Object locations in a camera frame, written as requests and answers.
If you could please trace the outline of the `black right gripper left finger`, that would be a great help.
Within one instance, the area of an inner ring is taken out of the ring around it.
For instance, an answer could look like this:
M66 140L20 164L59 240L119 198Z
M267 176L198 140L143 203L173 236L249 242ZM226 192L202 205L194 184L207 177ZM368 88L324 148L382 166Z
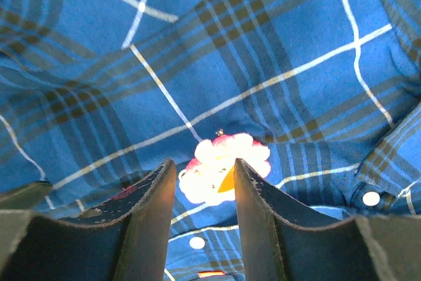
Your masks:
M165 160L76 218L1 210L1 279L162 280L175 184Z

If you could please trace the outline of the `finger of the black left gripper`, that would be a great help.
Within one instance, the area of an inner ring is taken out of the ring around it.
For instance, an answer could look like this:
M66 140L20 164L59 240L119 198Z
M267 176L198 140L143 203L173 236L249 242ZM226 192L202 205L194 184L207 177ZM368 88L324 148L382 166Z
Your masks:
M1 194L0 207L3 209L33 209L53 189L46 181L36 181Z

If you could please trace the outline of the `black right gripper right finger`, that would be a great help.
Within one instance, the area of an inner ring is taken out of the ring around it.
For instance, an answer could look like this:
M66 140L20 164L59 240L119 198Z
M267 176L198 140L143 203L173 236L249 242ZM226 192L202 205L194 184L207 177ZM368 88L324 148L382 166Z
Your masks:
M420 217L338 220L275 188L242 159L234 182L247 280L420 279Z

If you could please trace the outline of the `pink flower brooch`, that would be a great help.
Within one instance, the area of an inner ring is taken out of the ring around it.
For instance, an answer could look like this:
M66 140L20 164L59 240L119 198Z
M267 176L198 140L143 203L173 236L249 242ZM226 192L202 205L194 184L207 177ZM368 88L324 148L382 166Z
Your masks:
M270 149L246 133L203 140L195 148L194 158L179 172L179 188L193 204L217 206L234 201L235 160L244 160L266 178L271 171L269 157Z

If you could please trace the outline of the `blue plaid shirt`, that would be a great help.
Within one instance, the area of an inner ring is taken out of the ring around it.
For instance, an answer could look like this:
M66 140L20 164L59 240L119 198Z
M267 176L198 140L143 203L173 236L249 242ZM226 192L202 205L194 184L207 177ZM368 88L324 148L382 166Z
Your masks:
M246 280L236 199L178 180L239 133L323 215L420 217L420 0L1 0L1 194L76 218L171 160L162 280Z

